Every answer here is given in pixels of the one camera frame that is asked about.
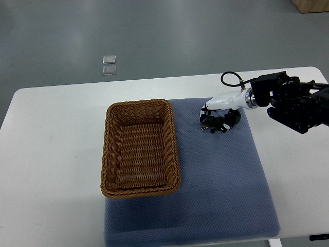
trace gray felt mat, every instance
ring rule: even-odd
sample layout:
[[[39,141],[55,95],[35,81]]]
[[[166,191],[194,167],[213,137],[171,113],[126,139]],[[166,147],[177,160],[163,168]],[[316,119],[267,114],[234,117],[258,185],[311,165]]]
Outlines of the gray felt mat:
[[[226,133],[201,130],[209,99],[170,100],[181,186],[166,196],[105,204],[106,246],[162,246],[275,237],[280,226],[243,110]],[[227,111],[217,111],[214,116]]]

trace black cable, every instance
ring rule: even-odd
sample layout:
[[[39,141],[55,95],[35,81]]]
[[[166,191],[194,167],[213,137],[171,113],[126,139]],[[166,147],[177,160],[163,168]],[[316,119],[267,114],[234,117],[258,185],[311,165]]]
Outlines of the black cable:
[[[232,74],[232,75],[237,76],[238,79],[239,79],[239,82],[240,82],[240,83],[239,83],[239,84],[227,84],[227,83],[223,80],[223,77],[224,77],[226,74]],[[224,84],[225,86],[236,87],[236,86],[242,86],[242,85],[244,85],[244,84],[247,84],[247,83],[250,82],[250,80],[249,80],[249,81],[243,81],[242,78],[241,78],[241,76],[239,76],[237,73],[235,73],[235,72],[233,72],[233,71],[226,71],[226,72],[223,73],[222,76],[221,76],[221,82],[222,82],[222,84]]]

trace white table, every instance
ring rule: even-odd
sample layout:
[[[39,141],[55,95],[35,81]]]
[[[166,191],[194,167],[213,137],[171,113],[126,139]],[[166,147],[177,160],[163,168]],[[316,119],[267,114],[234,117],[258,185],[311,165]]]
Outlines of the white table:
[[[314,67],[239,74],[247,80],[282,70],[326,83]],[[0,129],[0,246],[104,246],[100,173],[108,106],[231,91],[220,76],[18,90]],[[328,233],[329,127],[302,135],[269,118],[266,108],[246,114],[280,221],[278,237]]]

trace brown woven basket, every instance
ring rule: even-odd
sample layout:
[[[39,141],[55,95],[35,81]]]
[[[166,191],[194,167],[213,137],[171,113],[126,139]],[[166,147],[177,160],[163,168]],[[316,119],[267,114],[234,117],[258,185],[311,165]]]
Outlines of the brown woven basket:
[[[180,185],[174,113],[164,99],[107,109],[101,190],[108,198],[173,193]]]

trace small transparent square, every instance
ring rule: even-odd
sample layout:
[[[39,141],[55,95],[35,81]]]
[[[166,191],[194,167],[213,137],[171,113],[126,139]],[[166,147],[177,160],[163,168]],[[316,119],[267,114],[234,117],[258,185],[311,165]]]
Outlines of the small transparent square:
[[[103,75],[115,75],[117,72],[117,67],[115,65],[109,65],[103,67]]]
[[[103,57],[103,64],[115,63],[115,55],[107,55]]]

